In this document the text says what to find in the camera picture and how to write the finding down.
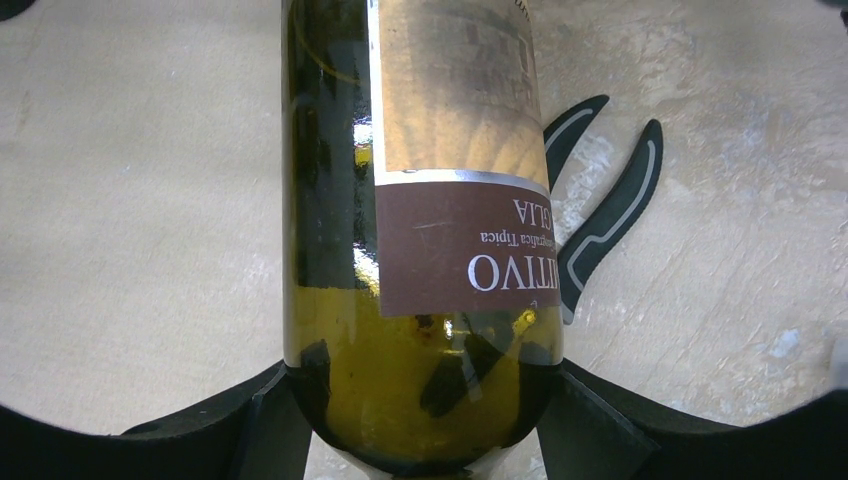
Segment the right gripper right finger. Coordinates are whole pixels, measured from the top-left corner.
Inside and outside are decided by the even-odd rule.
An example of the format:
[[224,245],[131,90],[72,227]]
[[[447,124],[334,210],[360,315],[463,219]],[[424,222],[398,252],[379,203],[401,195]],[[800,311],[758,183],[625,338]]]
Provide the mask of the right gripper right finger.
[[847,392],[737,427],[662,405],[562,362],[538,427],[550,479],[844,479]]

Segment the dark green bottle silver neck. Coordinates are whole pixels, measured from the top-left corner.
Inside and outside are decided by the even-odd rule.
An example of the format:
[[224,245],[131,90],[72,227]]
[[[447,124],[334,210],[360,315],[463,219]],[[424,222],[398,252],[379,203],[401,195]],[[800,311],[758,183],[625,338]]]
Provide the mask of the dark green bottle silver neck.
[[372,479],[488,479],[562,361],[525,1],[288,1],[284,363]]

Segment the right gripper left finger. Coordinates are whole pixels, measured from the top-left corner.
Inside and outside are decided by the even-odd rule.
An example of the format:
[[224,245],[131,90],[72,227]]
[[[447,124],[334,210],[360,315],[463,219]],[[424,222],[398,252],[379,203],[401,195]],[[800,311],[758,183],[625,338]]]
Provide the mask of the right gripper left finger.
[[312,430],[282,364],[120,435],[1,410],[4,479],[301,479]]

